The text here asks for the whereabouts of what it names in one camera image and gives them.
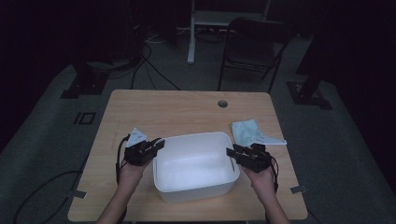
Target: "wooden table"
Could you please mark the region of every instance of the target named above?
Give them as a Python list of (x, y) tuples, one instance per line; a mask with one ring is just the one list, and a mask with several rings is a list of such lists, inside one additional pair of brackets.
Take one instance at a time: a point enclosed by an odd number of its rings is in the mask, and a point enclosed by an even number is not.
[[(225, 100), (228, 106), (218, 106)], [(220, 91), (113, 91), (94, 140), (78, 190), (85, 199), (74, 198), (71, 221), (96, 220), (117, 187), (115, 163), (123, 137), (137, 128), (148, 136), (170, 137), (191, 133), (227, 133), (233, 141), (231, 123), (255, 119), (261, 131), (284, 139), (270, 96), (257, 92)], [(307, 212), (286, 146), (268, 146), (279, 164), (277, 197), (290, 219), (304, 219)], [(263, 220), (264, 210), (241, 172), (225, 195), (185, 203), (165, 203), (153, 183), (152, 165), (128, 204), (130, 221)]]

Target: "gray carpet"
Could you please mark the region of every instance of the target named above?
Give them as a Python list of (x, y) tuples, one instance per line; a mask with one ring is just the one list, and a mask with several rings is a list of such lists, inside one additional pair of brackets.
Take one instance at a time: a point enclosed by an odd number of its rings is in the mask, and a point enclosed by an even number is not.
[[(306, 206), (322, 223), (396, 223), (395, 196), (336, 88), (326, 82), (319, 85), (333, 110), (295, 105), (290, 97), (286, 82), (306, 79), (295, 75), (295, 71), (308, 44), (308, 39), (300, 37), (291, 42), (271, 94), (298, 180), (308, 189), (304, 193)], [(152, 48), (149, 61), (183, 91), (216, 90), (222, 43), (198, 41), (193, 65), (187, 64), (186, 37), (180, 37), (177, 45), (167, 42), (148, 45)], [(94, 65), (105, 67), (100, 63)], [(226, 70), (222, 90), (267, 90), (269, 77), (260, 82), (259, 74), (245, 73)], [(75, 75), (69, 66), (53, 79), (30, 117), (0, 154), (0, 223), (12, 223), (19, 206), (34, 189), (58, 174), (80, 169), (91, 150), (111, 92), (129, 89), (132, 79), (130, 71), (113, 73), (102, 95), (60, 99)], [(134, 88), (174, 89), (148, 64), (136, 73)], [(92, 124), (85, 124), (87, 120), (82, 124), (76, 122), (78, 113), (89, 116), (94, 113)], [(43, 187), (19, 212), (18, 223), (40, 223), (49, 218), (64, 201), (76, 176), (67, 174)], [(67, 199), (49, 223), (70, 223), (67, 219), (70, 203), (71, 199)], [(309, 215), (292, 223), (319, 222)]]

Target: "black chair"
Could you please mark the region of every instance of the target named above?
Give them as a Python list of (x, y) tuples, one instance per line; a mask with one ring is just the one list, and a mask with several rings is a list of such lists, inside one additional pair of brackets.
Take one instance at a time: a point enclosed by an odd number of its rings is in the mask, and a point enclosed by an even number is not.
[(268, 72), (275, 68), (268, 93), (271, 92), (282, 53), (294, 37), (290, 27), (279, 21), (259, 21), (251, 18), (236, 18), (227, 27), (218, 91), (224, 67), (245, 68)]

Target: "human arm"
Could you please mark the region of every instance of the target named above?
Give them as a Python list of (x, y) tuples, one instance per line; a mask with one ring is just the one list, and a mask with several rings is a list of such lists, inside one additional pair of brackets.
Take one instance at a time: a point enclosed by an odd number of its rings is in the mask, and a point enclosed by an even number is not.
[(122, 168), (120, 169), (120, 183), (105, 210), (96, 221), (97, 224), (117, 223), (128, 205), (129, 200), (134, 194), (134, 191), (143, 176), (143, 172), (148, 165), (149, 162), (143, 166), (134, 166), (126, 161), (122, 161)]
[(265, 213), (273, 224), (290, 223), (276, 197), (274, 186), (274, 172), (271, 167), (258, 174), (243, 167), (245, 174), (251, 181), (251, 187), (265, 209)]

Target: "black cable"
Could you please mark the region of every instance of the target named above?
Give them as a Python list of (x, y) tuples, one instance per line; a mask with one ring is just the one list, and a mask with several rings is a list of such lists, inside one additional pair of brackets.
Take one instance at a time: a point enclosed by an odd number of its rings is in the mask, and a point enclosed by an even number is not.
[(122, 169), (122, 167), (127, 163), (125, 162), (125, 164), (123, 164), (122, 166), (120, 166), (120, 152), (121, 152), (121, 148), (122, 148), (122, 144), (126, 141), (128, 141), (129, 137), (131, 135), (128, 134), (128, 136), (122, 138), (122, 140), (120, 141), (119, 144), (119, 149), (117, 150), (117, 162), (116, 162), (116, 179), (117, 179), (117, 184), (119, 184), (120, 181), (120, 170)]
[(311, 212), (311, 210), (309, 210), (309, 208), (306, 208), (306, 210), (308, 211), (308, 213), (317, 221), (317, 223), (319, 224), (323, 224), (323, 222), (321, 222), (317, 216), (314, 215), (314, 213)]
[(89, 67), (91, 68), (92, 72), (113, 73), (113, 72), (119, 72), (119, 71), (127, 71), (127, 70), (130, 70), (131, 68), (135, 68), (136, 67), (135, 64), (136, 64), (136, 62), (131, 60), (128, 63), (121, 64), (121, 65), (111, 67), (111, 68), (98, 68), (98, 67), (94, 67), (92, 65), (89, 65)]
[(149, 69), (148, 69), (148, 66), (146, 64), (145, 64), (145, 67), (146, 67), (146, 71), (148, 72), (149, 81), (151, 82), (154, 90), (157, 90), (157, 88), (155, 87), (154, 81), (152, 80), (151, 75), (149, 74)]
[[(274, 173), (274, 187), (275, 187), (275, 193), (276, 193), (277, 192), (277, 188), (278, 188), (277, 177), (279, 176), (279, 165), (277, 164), (277, 161), (276, 161), (275, 157), (269, 155), (269, 158), (268, 158), (268, 156), (264, 152), (262, 152), (260, 150), (256, 150), (256, 151), (264, 156), (264, 158), (270, 164), (271, 169), (273, 170), (273, 173)], [(276, 170), (275, 170), (274, 165), (272, 164), (272, 160), (274, 160), (274, 162), (276, 164)]]
[(147, 58), (143, 56), (143, 59), (158, 73), (158, 75), (160, 75), (163, 79), (169, 82), (173, 87), (175, 87), (175, 89), (180, 91), (180, 88), (177, 85), (175, 85), (175, 83), (173, 83), (171, 80), (169, 80), (166, 76), (164, 76), (160, 71), (158, 71), (158, 69), (151, 62), (149, 62)]
[[(274, 165), (272, 164), (272, 160), (274, 160), (275, 163), (276, 163), (276, 171), (275, 171)], [(275, 193), (277, 193), (277, 188), (279, 186), (277, 184), (277, 176), (279, 175), (279, 166), (277, 164), (277, 161), (276, 161), (275, 157), (273, 157), (273, 156), (271, 156), (271, 159), (269, 159), (268, 161), (270, 162), (271, 169), (274, 172), (274, 189), (275, 189)], [(265, 213), (265, 219), (266, 219), (267, 224), (271, 224), (271, 221), (270, 221), (269, 217), (267, 216), (267, 213)]]
[[(23, 202), (22, 202), (22, 204), (20, 205), (20, 207), (18, 207), (18, 210), (17, 210), (17, 212), (15, 213), (14, 218), (13, 218), (13, 223), (14, 223), (14, 224), (17, 224), (18, 216), (19, 216), (19, 214), (20, 214), (22, 208), (29, 202), (29, 200), (30, 200), (31, 198), (33, 198), (33, 196), (35, 196), (36, 193), (38, 193), (41, 189), (43, 189), (44, 187), (46, 187), (49, 183), (51, 183), (51, 182), (54, 181), (55, 179), (57, 179), (57, 178), (59, 178), (59, 177), (62, 177), (62, 176), (64, 176), (64, 175), (78, 174), (78, 175), (76, 175), (76, 177), (75, 177), (75, 179), (74, 179), (74, 181), (73, 181), (73, 185), (72, 185), (71, 188), (70, 188), (71, 190), (73, 190), (74, 187), (75, 187), (75, 185), (76, 185), (76, 183), (77, 183), (77, 181), (78, 181), (79, 174), (82, 174), (82, 169), (84, 168), (85, 163), (87, 162), (87, 159), (88, 159), (88, 156), (85, 158), (85, 160), (84, 160), (84, 162), (82, 163), (82, 165), (80, 166), (79, 170), (77, 170), (77, 171), (67, 171), (67, 172), (61, 173), (61, 174), (59, 174), (59, 175), (56, 175), (55, 177), (51, 178), (51, 179), (48, 180), (46, 183), (42, 184), (40, 187), (38, 187), (37, 189), (35, 189), (35, 190), (34, 190)], [(62, 207), (64, 206), (64, 204), (67, 202), (67, 200), (68, 200), (67, 197), (64, 198), (64, 201), (58, 206), (58, 208), (55, 210), (55, 212), (53, 212), (46, 220), (44, 220), (43, 222), (40, 222), (40, 224), (47, 223), (47, 222), (49, 222), (51, 219), (53, 219), (53, 218), (59, 213), (59, 211), (62, 209)]]
[[(209, 39), (205, 39), (205, 38), (202, 38), (199, 36), (199, 35), (207, 35), (207, 34), (215, 36), (216, 40), (209, 40)], [(209, 31), (208, 33), (203, 33), (203, 32), (197, 33), (197, 34), (195, 34), (195, 39), (204, 41), (209, 44), (220, 44), (220, 43), (224, 42), (224, 37), (221, 34), (217, 34), (212, 31)]]
[(131, 83), (131, 90), (134, 89), (134, 82), (136, 79), (136, 73), (139, 70), (139, 68), (142, 66), (143, 63), (148, 63), (156, 72), (158, 75), (160, 75), (163, 79), (165, 79), (168, 83), (170, 83), (172, 86), (175, 87), (175, 89), (177, 89), (178, 91), (180, 91), (180, 88), (175, 85), (175, 83), (173, 83), (171, 80), (169, 80), (166, 76), (164, 76), (160, 71), (158, 71), (158, 69), (149, 61), (149, 56), (151, 55), (152, 49), (149, 45), (144, 44), (144, 46), (146, 48), (148, 48), (148, 57), (145, 57), (144, 55), (141, 55), (141, 57), (143, 58), (143, 61), (141, 64), (139, 64), (139, 66), (136, 67), (136, 69), (134, 70), (134, 74), (132, 76), (132, 83)]
[(126, 77), (126, 76), (128, 76), (129, 74), (131, 74), (131, 72), (133, 72), (133, 71), (134, 71), (134, 69), (133, 69), (132, 71), (128, 71), (128, 72), (126, 72), (125, 74), (122, 74), (122, 75), (120, 75), (120, 76), (118, 76), (118, 77), (108, 77), (108, 80), (115, 80), (115, 79), (120, 79), (120, 78)]

